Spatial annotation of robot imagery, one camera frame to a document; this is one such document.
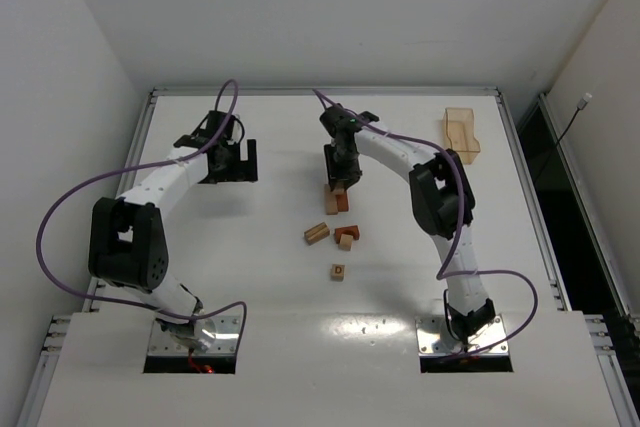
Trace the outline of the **transparent amber plastic bin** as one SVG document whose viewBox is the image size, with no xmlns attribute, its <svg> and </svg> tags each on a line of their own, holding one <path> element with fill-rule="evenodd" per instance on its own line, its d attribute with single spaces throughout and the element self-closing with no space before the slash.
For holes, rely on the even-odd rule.
<svg viewBox="0 0 640 427">
<path fill-rule="evenodd" d="M 447 107 L 442 120 L 444 146 L 456 152 L 464 165 L 471 165 L 481 152 L 475 136 L 475 115 L 471 108 Z"/>
</svg>

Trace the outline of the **striped light wood block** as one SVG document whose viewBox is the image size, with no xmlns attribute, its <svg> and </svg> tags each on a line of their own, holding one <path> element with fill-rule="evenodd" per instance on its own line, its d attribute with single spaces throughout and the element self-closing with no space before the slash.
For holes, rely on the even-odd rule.
<svg viewBox="0 0 640 427">
<path fill-rule="evenodd" d="M 313 245 L 330 235 L 330 229 L 325 222 L 321 222 L 304 232 L 304 239 L 308 245 Z"/>
</svg>

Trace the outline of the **red arch wood block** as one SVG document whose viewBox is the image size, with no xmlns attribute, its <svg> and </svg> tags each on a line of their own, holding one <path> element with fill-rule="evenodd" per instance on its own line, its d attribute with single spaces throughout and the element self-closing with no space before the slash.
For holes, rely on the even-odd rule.
<svg viewBox="0 0 640 427">
<path fill-rule="evenodd" d="M 360 239 L 360 229 L 357 225 L 338 227 L 334 231 L 334 240 L 336 243 L 341 241 L 343 235 L 351 236 L 354 241 Z"/>
</svg>

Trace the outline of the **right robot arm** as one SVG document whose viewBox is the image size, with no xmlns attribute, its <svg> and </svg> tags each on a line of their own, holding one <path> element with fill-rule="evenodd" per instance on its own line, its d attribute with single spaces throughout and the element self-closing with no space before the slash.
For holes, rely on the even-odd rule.
<svg viewBox="0 0 640 427">
<path fill-rule="evenodd" d="M 450 333 L 467 342 L 493 320 L 495 307 L 478 274 L 471 223 L 475 198 L 457 153 L 402 138 L 384 129 L 370 112 L 359 115 L 340 104 L 319 120 L 331 137 L 324 146 L 328 186 L 348 190 L 359 182 L 359 157 L 376 160 L 409 186 L 413 217 L 436 246 L 446 282 Z"/>
</svg>

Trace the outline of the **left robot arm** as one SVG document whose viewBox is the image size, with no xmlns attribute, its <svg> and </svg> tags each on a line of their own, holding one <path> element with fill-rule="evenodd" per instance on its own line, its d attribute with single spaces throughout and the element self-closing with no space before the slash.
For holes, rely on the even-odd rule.
<svg viewBox="0 0 640 427">
<path fill-rule="evenodd" d="M 126 290 L 156 311 L 161 329 L 195 335 L 202 302 L 169 273 L 163 221 L 198 184 L 255 182 L 257 142 L 246 141 L 235 115 L 210 111 L 204 124 L 176 140 L 167 163 L 116 199 L 102 198 L 92 211 L 88 268 L 107 284 Z"/>
</svg>

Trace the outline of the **plain light wood cube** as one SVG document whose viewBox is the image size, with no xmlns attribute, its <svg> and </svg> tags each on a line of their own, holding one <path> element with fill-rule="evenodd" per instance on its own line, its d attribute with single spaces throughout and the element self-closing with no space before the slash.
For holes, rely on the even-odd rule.
<svg viewBox="0 0 640 427">
<path fill-rule="evenodd" d="M 337 181 L 334 185 L 332 193 L 336 196 L 342 196 L 346 193 L 345 183 L 343 181 Z"/>
</svg>

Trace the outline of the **dark red wood block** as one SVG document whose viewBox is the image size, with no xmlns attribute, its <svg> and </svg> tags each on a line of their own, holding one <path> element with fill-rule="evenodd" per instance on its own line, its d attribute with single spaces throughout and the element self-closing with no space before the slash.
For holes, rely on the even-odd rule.
<svg viewBox="0 0 640 427">
<path fill-rule="evenodd" d="M 336 196 L 336 205 L 339 213 L 349 211 L 349 198 L 346 192 Z"/>
</svg>

